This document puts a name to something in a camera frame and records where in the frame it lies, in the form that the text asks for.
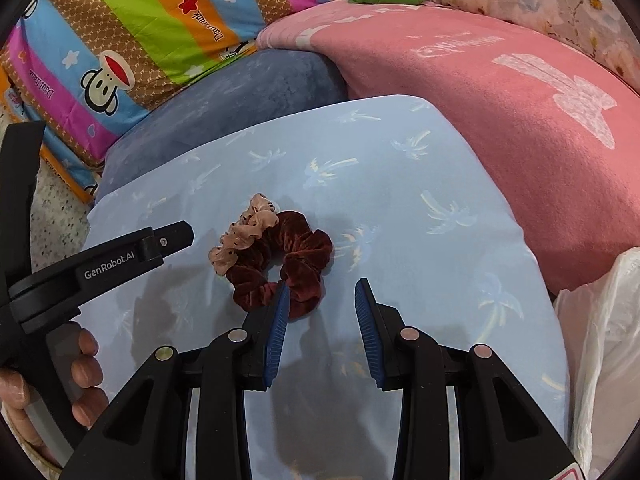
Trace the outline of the person's left hand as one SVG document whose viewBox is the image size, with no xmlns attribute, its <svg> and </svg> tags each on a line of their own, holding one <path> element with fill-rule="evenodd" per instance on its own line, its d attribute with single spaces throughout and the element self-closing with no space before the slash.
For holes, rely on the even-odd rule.
<svg viewBox="0 0 640 480">
<path fill-rule="evenodd" d="M 99 388 L 103 380 L 102 368 L 96 360 L 99 345 L 93 334 L 84 328 L 78 334 L 78 348 L 80 355 L 70 366 L 70 371 L 74 382 L 81 388 L 81 396 L 73 404 L 72 412 L 81 426 L 90 428 L 107 407 L 108 400 Z M 28 385 L 13 370 L 1 371 L 1 401 L 17 434 L 49 462 L 54 462 L 53 455 L 26 414 L 26 406 L 30 403 Z"/>
</svg>

